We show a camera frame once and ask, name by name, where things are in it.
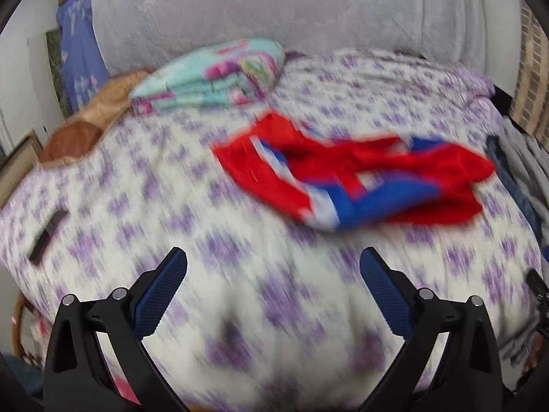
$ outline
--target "blue gripper pad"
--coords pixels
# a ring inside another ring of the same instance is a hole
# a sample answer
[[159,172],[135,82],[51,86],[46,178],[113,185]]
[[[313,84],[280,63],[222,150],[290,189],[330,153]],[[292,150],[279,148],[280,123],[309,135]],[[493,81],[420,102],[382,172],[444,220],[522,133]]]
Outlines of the blue gripper pad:
[[412,335],[412,309],[391,280],[391,269],[369,249],[360,255],[360,275],[372,293],[391,331],[408,340]]
[[135,307],[133,332],[139,340],[154,333],[185,274],[187,256],[177,249]]

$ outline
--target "dark cloth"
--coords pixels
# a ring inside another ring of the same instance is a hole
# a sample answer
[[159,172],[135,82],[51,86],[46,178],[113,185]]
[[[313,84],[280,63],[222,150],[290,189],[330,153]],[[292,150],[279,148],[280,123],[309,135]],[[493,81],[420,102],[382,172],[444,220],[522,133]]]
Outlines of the dark cloth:
[[496,85],[494,85],[493,87],[495,89],[495,93],[493,93],[493,96],[490,98],[490,100],[492,101],[496,110],[499,111],[502,116],[509,115],[513,98],[501,88],[498,88]]
[[500,148],[500,140],[497,136],[488,136],[486,140],[487,156],[496,166],[496,173],[509,192],[511,198],[517,203],[517,206],[523,213],[524,217],[532,227],[534,235],[538,242],[541,242],[541,218],[534,211],[529,199],[524,195],[518,184],[515,182],[509,171],[507,158]]
[[44,372],[27,364],[23,359],[11,355],[3,355],[9,370],[23,386],[29,395],[42,398],[44,388]]

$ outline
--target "pillow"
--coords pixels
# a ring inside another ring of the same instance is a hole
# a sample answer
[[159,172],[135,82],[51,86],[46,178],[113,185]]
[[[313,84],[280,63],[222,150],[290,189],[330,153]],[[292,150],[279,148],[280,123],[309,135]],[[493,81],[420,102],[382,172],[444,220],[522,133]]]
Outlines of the pillow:
[[484,71],[481,0],[92,0],[92,9],[111,74],[247,37],[306,54],[413,51]]

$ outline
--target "bedspread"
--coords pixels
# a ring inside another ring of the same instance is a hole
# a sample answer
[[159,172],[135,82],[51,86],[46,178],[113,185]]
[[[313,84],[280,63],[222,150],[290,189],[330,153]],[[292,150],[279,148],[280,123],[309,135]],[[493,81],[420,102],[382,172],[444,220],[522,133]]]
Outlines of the bedspread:
[[[390,129],[482,151],[501,121],[491,92],[466,70],[344,50],[287,64],[267,103],[332,137]],[[477,186],[484,212],[468,224],[313,231],[242,192],[210,151],[263,108],[128,116],[89,159],[35,169],[0,213],[0,262],[53,320],[65,294],[106,297],[181,247],[187,276],[143,343],[185,401],[218,410],[362,403],[402,345],[360,278],[367,246],[440,298],[484,298],[500,343],[526,324],[523,273],[540,269],[539,249],[496,176]],[[56,206],[69,217],[33,267],[26,255]]]

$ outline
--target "red cloth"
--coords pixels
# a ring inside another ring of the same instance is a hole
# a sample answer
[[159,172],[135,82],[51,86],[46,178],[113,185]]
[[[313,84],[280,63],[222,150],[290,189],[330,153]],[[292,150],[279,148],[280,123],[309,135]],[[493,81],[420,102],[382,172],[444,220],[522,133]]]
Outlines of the red cloth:
[[279,179],[257,155],[250,142],[254,136],[284,155],[297,180],[316,184],[337,181],[351,197],[366,193],[358,174],[369,171],[401,171],[440,189],[440,198],[390,215],[388,221],[425,225],[467,221],[482,211],[471,184],[487,179],[495,170],[487,158],[452,143],[402,151],[404,142],[394,134],[336,143],[308,137],[275,111],[268,112],[230,143],[212,147],[223,168],[241,187],[298,220],[296,212],[308,204],[308,196]]

